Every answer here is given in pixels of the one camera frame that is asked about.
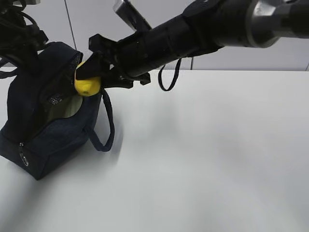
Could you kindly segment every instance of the black cord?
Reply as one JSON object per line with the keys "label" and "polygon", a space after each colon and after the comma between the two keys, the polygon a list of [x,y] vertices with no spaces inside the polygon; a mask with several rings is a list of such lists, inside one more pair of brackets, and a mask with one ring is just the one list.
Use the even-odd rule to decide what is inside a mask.
{"label": "black cord", "polygon": [[10,23],[9,21],[3,19],[0,17],[0,24],[7,27],[7,28],[10,28],[10,29],[13,29],[13,30],[17,30],[17,31],[22,31],[22,32],[25,32],[27,31],[26,28],[22,28],[22,27],[19,27],[19,26],[16,26],[15,24],[13,23]]}
{"label": "black cord", "polygon": [[26,19],[28,19],[33,25],[37,25],[37,22],[28,14],[26,14],[25,12],[18,12],[21,16],[25,17]]}
{"label": "black cord", "polygon": [[160,70],[159,72],[159,85],[160,85],[160,88],[165,91],[165,92],[169,92],[171,91],[175,85],[176,85],[176,82],[177,82],[177,79],[179,77],[179,70],[180,70],[180,65],[182,64],[182,59],[179,59],[177,64],[176,64],[176,68],[175,68],[175,74],[174,74],[174,77],[173,77],[173,80],[172,80],[172,83],[170,84],[169,88],[164,88],[163,86],[163,81],[162,81],[162,72],[165,68],[165,65],[163,66],[163,68]]}

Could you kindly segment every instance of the white tabletop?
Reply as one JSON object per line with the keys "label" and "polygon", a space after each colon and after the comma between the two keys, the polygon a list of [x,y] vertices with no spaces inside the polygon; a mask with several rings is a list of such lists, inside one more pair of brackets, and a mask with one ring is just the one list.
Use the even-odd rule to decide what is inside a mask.
{"label": "white tabletop", "polygon": [[182,71],[170,93],[156,76],[108,90],[110,153],[87,143],[39,182],[0,158],[0,232],[308,231],[309,73]]}

